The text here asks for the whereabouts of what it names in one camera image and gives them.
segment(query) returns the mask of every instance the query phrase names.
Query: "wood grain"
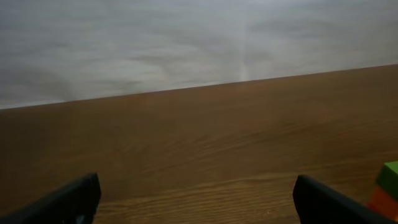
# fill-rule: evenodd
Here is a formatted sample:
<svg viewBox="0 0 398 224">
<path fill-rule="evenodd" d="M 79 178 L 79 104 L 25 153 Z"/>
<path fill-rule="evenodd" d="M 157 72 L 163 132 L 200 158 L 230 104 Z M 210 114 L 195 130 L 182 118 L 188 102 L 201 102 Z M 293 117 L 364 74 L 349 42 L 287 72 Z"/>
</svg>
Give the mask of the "wood grain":
<svg viewBox="0 0 398 224">
<path fill-rule="evenodd" d="M 298 174 L 365 202 L 398 160 L 398 65 L 0 111 L 0 212 L 87 172 L 95 223 L 298 223 Z"/>
</svg>

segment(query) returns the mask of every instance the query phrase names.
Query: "green block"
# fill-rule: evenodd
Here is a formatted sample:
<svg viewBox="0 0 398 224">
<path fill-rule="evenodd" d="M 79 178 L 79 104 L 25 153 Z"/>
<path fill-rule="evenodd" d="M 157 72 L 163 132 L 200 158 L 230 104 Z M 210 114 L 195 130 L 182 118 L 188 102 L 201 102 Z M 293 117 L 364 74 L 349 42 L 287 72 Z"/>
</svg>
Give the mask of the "green block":
<svg viewBox="0 0 398 224">
<path fill-rule="evenodd" d="M 386 162 L 376 183 L 398 202 L 398 161 Z"/>
</svg>

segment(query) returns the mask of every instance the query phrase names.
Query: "orange block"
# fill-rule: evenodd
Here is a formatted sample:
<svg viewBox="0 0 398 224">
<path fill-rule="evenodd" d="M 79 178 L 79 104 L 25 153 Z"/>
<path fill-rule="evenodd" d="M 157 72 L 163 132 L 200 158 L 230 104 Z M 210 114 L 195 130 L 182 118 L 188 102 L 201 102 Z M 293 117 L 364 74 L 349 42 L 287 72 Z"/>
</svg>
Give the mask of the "orange block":
<svg viewBox="0 0 398 224">
<path fill-rule="evenodd" d="M 386 218 L 398 221 L 398 202 L 379 186 L 376 187 L 368 207 Z"/>
</svg>

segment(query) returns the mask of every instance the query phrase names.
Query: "white fabric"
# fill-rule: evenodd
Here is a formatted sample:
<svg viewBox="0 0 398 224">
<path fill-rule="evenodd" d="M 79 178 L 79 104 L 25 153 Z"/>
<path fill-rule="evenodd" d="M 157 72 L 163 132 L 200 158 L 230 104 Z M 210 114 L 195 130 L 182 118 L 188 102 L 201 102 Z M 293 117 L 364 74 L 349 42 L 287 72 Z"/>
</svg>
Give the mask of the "white fabric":
<svg viewBox="0 0 398 224">
<path fill-rule="evenodd" d="M 396 0 L 0 0 L 0 108 L 398 62 Z"/>
</svg>

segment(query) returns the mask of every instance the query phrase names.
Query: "white wall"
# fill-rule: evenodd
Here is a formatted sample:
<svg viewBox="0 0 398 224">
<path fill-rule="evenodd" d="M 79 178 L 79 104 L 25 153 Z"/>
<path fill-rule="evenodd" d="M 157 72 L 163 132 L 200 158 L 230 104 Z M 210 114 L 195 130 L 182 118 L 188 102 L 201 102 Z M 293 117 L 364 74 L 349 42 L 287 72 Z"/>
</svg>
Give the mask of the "white wall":
<svg viewBox="0 0 398 224">
<path fill-rule="evenodd" d="M 0 108 L 398 62 L 396 0 L 0 0 Z"/>
</svg>

